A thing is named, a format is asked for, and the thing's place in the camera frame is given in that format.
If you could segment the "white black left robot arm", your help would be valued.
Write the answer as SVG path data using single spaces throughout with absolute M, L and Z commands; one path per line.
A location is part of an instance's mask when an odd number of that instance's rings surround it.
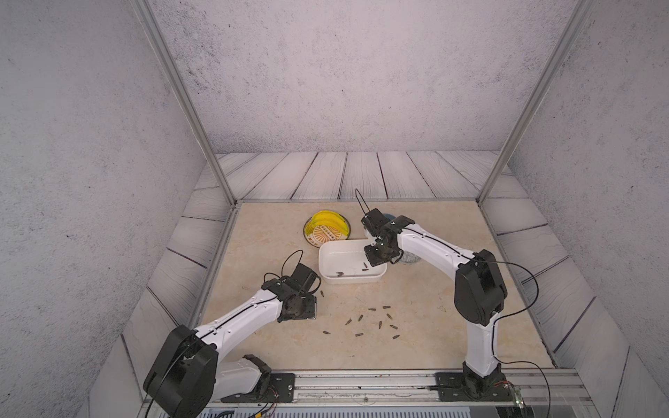
M 274 402 L 272 369 L 255 355 L 223 359 L 247 337 L 272 322 L 312 320 L 317 274 L 297 273 L 265 282 L 248 301 L 219 319 L 191 329 L 179 325 L 167 336 L 143 383 L 144 391 L 170 417 L 196 417 L 212 400 L 249 398 Z

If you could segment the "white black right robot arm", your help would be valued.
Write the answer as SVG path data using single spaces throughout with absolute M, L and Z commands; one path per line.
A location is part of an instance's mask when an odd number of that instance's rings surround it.
M 496 357 L 496 321 L 501 318 L 508 290 L 493 253 L 472 252 L 438 238 L 410 218 L 394 219 L 373 209 L 362 218 L 371 239 L 364 254 L 371 266 L 394 264 L 413 254 L 454 280 L 454 305 L 467 325 L 467 353 L 462 390 L 482 400 L 505 380 Z

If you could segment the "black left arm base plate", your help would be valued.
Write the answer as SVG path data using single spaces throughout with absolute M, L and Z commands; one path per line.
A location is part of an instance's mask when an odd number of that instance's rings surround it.
M 247 394 L 221 398 L 222 403 L 292 403 L 294 401 L 296 375 L 275 373 L 261 377 L 256 387 Z

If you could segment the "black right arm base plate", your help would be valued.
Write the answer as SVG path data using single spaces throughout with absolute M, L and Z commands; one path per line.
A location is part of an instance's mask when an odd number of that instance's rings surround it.
M 436 373 L 436 386 L 440 402 L 515 402 L 512 385 L 506 376 L 495 371 L 482 378 L 476 373 Z

